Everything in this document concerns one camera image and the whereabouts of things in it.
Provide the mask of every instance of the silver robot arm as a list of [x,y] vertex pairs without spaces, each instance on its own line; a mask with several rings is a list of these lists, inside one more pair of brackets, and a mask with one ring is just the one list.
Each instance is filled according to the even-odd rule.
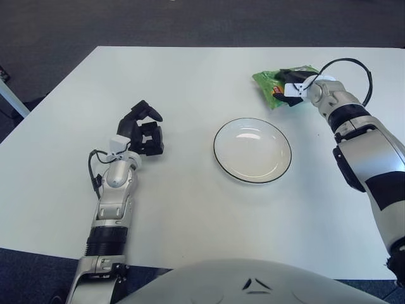
[[[156,110],[141,101],[121,120],[117,135],[110,140],[110,152],[93,150],[90,153],[89,172],[99,201],[85,256],[79,260],[67,304],[110,304],[127,295],[128,266],[124,247],[138,185],[139,155],[158,155],[164,148],[156,122],[137,124],[147,116],[159,122],[163,120]],[[106,155],[105,160],[101,160],[99,154]],[[95,155],[100,162],[109,165],[103,176],[94,177],[92,173],[91,159]]]
[[[390,254],[388,268],[405,286],[405,147],[331,77],[309,77],[295,96],[325,117],[337,147],[333,155],[347,183],[370,198],[378,230]],[[286,96],[291,92],[286,89]]]

